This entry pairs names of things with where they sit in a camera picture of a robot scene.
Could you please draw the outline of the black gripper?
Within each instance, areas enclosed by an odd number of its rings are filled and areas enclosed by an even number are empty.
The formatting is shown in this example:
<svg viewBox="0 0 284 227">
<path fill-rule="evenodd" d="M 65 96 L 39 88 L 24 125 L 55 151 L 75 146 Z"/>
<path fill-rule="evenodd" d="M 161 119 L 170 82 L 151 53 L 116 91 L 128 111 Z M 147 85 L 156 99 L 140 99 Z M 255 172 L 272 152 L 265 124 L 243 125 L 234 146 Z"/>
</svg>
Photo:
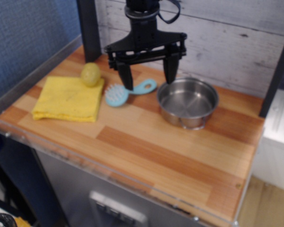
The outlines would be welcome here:
<svg viewBox="0 0 284 227">
<path fill-rule="evenodd" d="M 166 82 L 171 84 L 176 78 L 180 59 L 186 55 L 187 35 L 158 30 L 155 18 L 131 19 L 130 22 L 130 33 L 105 47 L 109 67 L 117 69 L 126 89 L 133 90 L 131 65 L 163 60 Z"/>
</svg>

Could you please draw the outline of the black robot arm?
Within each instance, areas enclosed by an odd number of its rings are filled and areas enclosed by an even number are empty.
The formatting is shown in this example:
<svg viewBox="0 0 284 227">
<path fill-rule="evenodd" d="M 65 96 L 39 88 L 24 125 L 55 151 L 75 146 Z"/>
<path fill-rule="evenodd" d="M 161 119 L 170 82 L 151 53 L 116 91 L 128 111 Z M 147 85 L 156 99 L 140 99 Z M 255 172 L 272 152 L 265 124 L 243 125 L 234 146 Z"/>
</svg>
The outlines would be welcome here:
<svg viewBox="0 0 284 227">
<path fill-rule="evenodd" d="M 128 0 L 124 12 L 130 20 L 131 31 L 125 38 L 105 47 L 109 66 L 118 71 L 125 88 L 133 90 L 130 66 L 162 60 L 166 82 L 171 84 L 180 59 L 186 55 L 187 35 L 157 28 L 157 18 L 162 17 L 157 0 Z"/>
</svg>

